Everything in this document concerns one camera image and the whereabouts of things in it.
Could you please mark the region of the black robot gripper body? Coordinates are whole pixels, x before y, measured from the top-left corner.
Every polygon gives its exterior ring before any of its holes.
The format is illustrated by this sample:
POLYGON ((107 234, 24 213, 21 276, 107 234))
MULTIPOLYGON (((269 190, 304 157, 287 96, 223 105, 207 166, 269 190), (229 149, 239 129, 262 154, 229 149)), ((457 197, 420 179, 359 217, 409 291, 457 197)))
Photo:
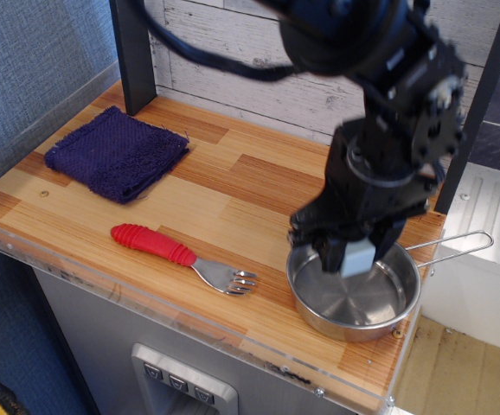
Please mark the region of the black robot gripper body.
POLYGON ((369 177, 367 159, 361 159, 367 132, 363 118, 339 125, 333 135, 321 193, 290 218, 292 247, 309 245, 323 236, 349 242, 369 239, 377 222, 408 218, 426 211, 426 201, 439 186, 437 172, 426 175, 409 170, 403 176, 369 177))

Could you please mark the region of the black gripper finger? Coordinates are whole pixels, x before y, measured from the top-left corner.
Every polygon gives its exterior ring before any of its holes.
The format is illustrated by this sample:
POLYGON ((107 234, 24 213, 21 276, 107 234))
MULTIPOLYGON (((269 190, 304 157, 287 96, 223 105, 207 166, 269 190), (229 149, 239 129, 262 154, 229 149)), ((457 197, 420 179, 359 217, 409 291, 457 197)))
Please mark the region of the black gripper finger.
POLYGON ((346 246, 347 241, 338 237, 323 236, 314 241, 323 271, 334 273, 340 270, 346 246))
POLYGON ((386 255, 401 236, 405 225, 405 218, 386 218, 375 224, 374 230, 370 234, 370 241, 375 246, 374 261, 382 259, 386 255))

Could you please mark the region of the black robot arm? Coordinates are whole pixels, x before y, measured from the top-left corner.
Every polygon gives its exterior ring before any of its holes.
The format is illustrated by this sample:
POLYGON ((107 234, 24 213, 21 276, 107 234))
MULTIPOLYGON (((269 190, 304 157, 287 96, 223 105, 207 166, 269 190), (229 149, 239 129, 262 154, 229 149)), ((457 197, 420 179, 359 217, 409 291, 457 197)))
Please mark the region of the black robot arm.
POLYGON ((291 218, 293 246, 327 272, 368 271, 445 180, 440 158, 464 141, 465 66, 427 25, 428 2, 271 1, 297 70, 363 90, 362 118, 339 125, 321 194, 291 218))

